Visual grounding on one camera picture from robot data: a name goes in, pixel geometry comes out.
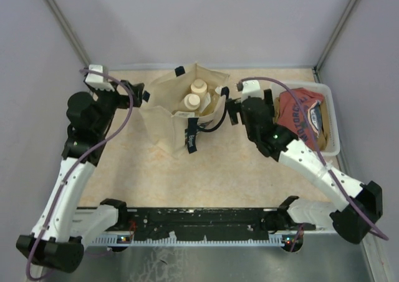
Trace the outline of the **cream canvas tote bag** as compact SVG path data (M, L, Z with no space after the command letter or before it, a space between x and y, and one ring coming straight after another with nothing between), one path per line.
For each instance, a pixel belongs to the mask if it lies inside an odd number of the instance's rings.
M201 115L198 111L187 112L178 107L196 79L203 79L208 90L221 87L221 95L211 114ZM184 150L188 153L197 151L196 136L200 132L214 132L226 117L228 80L226 73L192 64L179 66L148 83L145 90L150 93L150 98L147 103L142 103L139 112L151 141L174 156Z

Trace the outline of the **clear bottle amber liquid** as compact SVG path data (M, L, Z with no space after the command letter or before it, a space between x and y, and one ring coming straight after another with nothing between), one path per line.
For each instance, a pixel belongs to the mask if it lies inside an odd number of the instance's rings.
M201 113L203 115L208 115L213 113L216 104L218 103L219 97L221 95L221 87L218 86L214 89L210 89L207 94L203 97L201 104Z

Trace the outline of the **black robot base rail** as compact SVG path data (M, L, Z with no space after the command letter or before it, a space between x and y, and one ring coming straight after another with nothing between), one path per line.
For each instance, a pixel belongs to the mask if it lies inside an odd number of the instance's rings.
M281 208L136 208L128 209L107 232L126 231L135 241L268 240L278 231L296 231L296 223Z

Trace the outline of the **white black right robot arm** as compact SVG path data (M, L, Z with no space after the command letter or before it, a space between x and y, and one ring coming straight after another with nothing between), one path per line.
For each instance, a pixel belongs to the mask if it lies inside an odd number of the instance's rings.
M228 99L226 109L231 123L243 123L248 139L263 156L299 172L332 203L327 208L327 218L323 220L321 212L312 215L310 207L296 198L278 214L283 228L290 230L301 223L331 224L344 240L352 244L359 244L371 232L372 225L383 215L379 184L374 181L365 184L321 161L295 133L273 122L272 105L266 99Z

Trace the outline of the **cream lotion bottle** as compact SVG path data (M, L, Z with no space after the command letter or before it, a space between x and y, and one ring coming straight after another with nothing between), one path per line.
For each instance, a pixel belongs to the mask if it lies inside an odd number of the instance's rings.
M206 94L208 93L208 85L203 79L196 79L190 85L191 93L197 95L201 102L204 101Z

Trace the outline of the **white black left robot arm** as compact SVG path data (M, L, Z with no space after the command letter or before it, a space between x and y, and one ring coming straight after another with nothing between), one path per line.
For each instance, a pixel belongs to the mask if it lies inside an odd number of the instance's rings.
M107 230L122 230L130 222L127 204L106 198L94 212L79 223L73 222L82 192L99 164L105 145L117 134L108 130L118 109L140 107L148 96L142 83L132 85L127 80L119 84L126 94L113 90L90 88L78 92L67 102L67 140L62 152L60 170L49 201L29 235L17 239L16 248L27 258L26 276L31 266L71 273L80 265L88 245Z

